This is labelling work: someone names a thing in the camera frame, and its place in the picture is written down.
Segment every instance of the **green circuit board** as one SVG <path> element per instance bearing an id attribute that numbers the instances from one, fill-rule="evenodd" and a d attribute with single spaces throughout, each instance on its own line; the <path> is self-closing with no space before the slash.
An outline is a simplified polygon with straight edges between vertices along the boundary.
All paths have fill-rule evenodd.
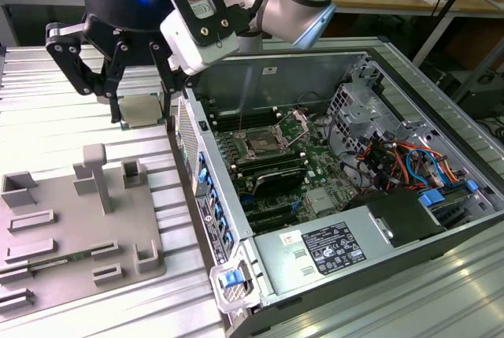
<path id="1" fill-rule="evenodd" d="M 285 116 L 288 110 L 282 110 Z M 329 214 L 338 213 L 358 194 L 348 175 L 339 167 L 338 159 L 329 150 L 321 136 L 321 127 L 307 120 L 308 132 L 288 147 L 281 146 L 274 137 L 274 127 L 243 129 L 234 132 L 214 132 L 220 154 L 228 167 L 236 192 L 250 225 L 256 233 L 277 230 L 283 226 L 275 224 L 273 212 L 284 210 L 283 215 L 291 219 L 284 226 L 311 221 Z M 303 128 L 295 118 L 286 118 L 280 124 L 283 137 L 288 141 L 296 139 Z M 232 172 L 233 164 L 251 163 L 258 159 L 275 158 L 282 154 L 305 153 L 302 160 L 306 176 L 298 187 L 288 192 L 265 197 L 255 197 L 253 193 L 257 175 Z M 264 173 L 277 171 L 272 166 Z"/>

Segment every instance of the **metal bracket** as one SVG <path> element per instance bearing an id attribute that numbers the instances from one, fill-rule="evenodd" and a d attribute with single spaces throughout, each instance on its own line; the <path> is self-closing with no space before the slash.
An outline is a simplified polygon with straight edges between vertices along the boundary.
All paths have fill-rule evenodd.
<path id="1" fill-rule="evenodd" d="M 295 139 L 293 139 L 292 141 L 289 142 L 285 138 L 285 136 L 282 132 L 282 128 L 280 127 L 280 124 L 282 123 L 282 121 L 287 119 L 290 115 L 294 115 L 296 120 L 299 121 L 300 125 L 302 126 L 303 132 L 299 136 L 297 136 Z M 308 128 L 308 124 L 306 123 L 306 116 L 303 115 L 302 113 L 300 113 L 298 110 L 292 110 L 290 113 L 285 115 L 285 117 L 282 120 L 280 120 L 278 123 L 276 123 L 276 125 L 273 125 L 273 135 L 276 137 L 278 142 L 280 144 L 283 144 L 286 148 L 289 147 L 290 145 L 292 145 L 293 143 L 295 143 L 301 137 L 303 137 L 306 133 L 308 133 L 308 131 L 309 131 L 309 128 Z"/>

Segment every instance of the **blue connector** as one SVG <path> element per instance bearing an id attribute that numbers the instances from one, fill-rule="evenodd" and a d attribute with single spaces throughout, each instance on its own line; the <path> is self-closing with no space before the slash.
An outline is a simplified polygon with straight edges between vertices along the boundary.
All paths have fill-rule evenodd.
<path id="1" fill-rule="evenodd" d="M 215 203 L 215 219 L 219 220 L 222 216 L 222 207 L 219 202 Z"/>
<path id="2" fill-rule="evenodd" d="M 226 235 L 224 236 L 224 239 L 226 240 L 226 243 L 232 244 L 233 243 L 233 236 L 230 232 L 227 232 Z"/>
<path id="3" fill-rule="evenodd" d="M 203 183 L 206 180 L 206 176 L 208 175 L 208 170 L 203 168 L 202 171 L 199 172 L 198 180 L 199 183 Z"/>
<path id="4" fill-rule="evenodd" d="M 444 196 L 436 189 L 427 190 L 422 192 L 422 196 L 418 198 L 418 200 L 420 200 L 425 206 L 431 206 L 432 204 L 442 202 L 444 200 Z"/>
<path id="5" fill-rule="evenodd" d="M 226 217 L 223 216 L 220 218 L 219 229 L 225 230 L 227 227 L 228 227 L 228 221 L 226 220 Z"/>
<path id="6" fill-rule="evenodd" d="M 476 192 L 479 188 L 474 180 L 468 180 L 466 185 L 471 192 Z"/>
<path id="7" fill-rule="evenodd" d="M 295 210 L 298 210 L 299 206 L 301 205 L 301 202 L 302 202 L 302 199 L 298 200 L 297 202 L 291 203 L 292 212 L 294 212 Z"/>
<path id="8" fill-rule="evenodd" d="M 230 271 L 226 273 L 224 279 L 222 280 L 222 285 L 224 288 L 234 287 L 235 285 L 240 285 L 245 282 L 242 272 L 239 269 Z"/>

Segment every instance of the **blue latch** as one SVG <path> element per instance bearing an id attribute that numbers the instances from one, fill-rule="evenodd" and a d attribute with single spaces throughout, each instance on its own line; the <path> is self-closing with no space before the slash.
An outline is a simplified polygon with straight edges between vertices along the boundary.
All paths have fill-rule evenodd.
<path id="1" fill-rule="evenodd" d="M 221 218 L 222 216 L 222 207 L 221 205 L 217 202 L 215 204 L 215 218 Z"/>
<path id="2" fill-rule="evenodd" d="M 471 192 L 476 192 L 478 190 L 478 185 L 476 184 L 476 182 L 474 180 L 468 180 L 467 181 L 467 188 L 471 191 Z"/>
<path id="3" fill-rule="evenodd" d="M 425 206 L 431 206 L 432 204 L 442 202 L 444 200 L 444 196 L 436 189 L 427 190 L 422 193 L 422 196 L 418 198 L 418 200 L 420 200 Z"/>
<path id="4" fill-rule="evenodd" d="M 228 227 L 228 222 L 226 221 L 226 217 L 220 218 L 220 224 L 222 225 L 222 229 L 226 229 Z"/>
<path id="5" fill-rule="evenodd" d="M 226 233 L 226 241 L 228 241 L 228 243 L 233 243 L 233 236 L 230 232 Z"/>
<path id="6" fill-rule="evenodd" d="M 243 278 L 242 272 L 239 269 L 236 269 L 235 271 L 226 273 L 226 276 L 224 277 L 224 281 L 222 283 L 224 285 L 224 288 L 230 288 L 234 287 L 235 285 L 240 285 L 243 282 L 245 282 L 245 279 Z"/>
<path id="7" fill-rule="evenodd" d="M 203 183 L 206 180 L 206 175 L 208 174 L 208 170 L 206 168 L 203 168 L 202 171 L 200 171 L 198 179 L 199 183 Z"/>

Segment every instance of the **orange wire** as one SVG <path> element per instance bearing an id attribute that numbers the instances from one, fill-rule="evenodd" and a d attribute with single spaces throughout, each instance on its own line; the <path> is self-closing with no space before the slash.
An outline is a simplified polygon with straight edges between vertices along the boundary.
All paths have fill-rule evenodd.
<path id="1" fill-rule="evenodd" d="M 413 145 L 412 143 L 398 143 L 398 145 L 400 145 L 402 147 L 412 148 L 412 149 L 424 149 L 430 153 L 433 153 L 435 155 L 439 155 L 440 157 L 443 156 L 441 153 L 431 149 L 430 147 Z M 448 161 L 444 160 L 443 162 L 446 164 L 446 166 L 443 167 L 443 171 L 447 174 L 448 179 L 450 179 L 450 181 L 454 182 L 454 183 L 458 182 L 458 178 L 452 173 L 452 171 L 450 169 L 450 165 L 448 165 Z"/>
<path id="2" fill-rule="evenodd" d="M 404 179 L 406 181 L 405 183 L 408 184 L 410 182 L 410 176 L 408 175 L 408 170 L 404 166 L 404 163 L 402 162 L 402 159 L 399 156 L 399 153 L 396 148 L 394 148 L 394 152 L 395 152 L 395 157 L 397 158 L 399 165 L 401 166 L 402 173 L 404 174 Z"/>
<path id="3" fill-rule="evenodd" d="M 391 176 L 394 175 L 394 171 L 395 171 L 395 168 L 397 167 L 397 161 L 395 161 L 395 164 L 394 164 L 394 167 L 392 168 L 392 172 L 391 172 Z M 391 182 L 388 181 L 388 184 L 387 184 L 387 190 L 389 190 L 391 187 Z"/>

